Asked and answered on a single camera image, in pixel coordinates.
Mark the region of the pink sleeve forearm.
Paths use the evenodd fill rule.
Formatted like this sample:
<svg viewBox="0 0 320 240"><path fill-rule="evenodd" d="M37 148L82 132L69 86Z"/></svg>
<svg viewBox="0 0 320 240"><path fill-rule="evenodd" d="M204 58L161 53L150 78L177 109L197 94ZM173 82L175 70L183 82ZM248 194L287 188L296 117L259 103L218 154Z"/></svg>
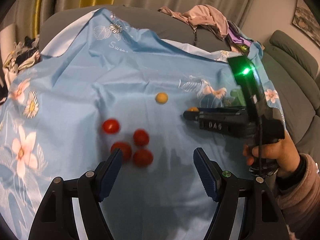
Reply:
<svg viewBox="0 0 320 240"><path fill-rule="evenodd" d="M301 154L295 172L277 178L276 187L291 239L319 239L319 174L310 155Z"/></svg>

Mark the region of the person right hand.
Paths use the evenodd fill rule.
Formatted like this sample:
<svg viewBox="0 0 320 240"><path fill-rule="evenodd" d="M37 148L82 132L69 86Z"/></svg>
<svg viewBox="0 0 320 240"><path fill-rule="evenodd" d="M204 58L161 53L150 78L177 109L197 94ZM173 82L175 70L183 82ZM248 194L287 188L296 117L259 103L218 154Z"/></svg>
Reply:
<svg viewBox="0 0 320 240"><path fill-rule="evenodd" d="M277 161L279 165L277 176L281 178L291 176L300 163L300 155L287 131L284 139L274 144L263 145L261 157Z"/></svg>

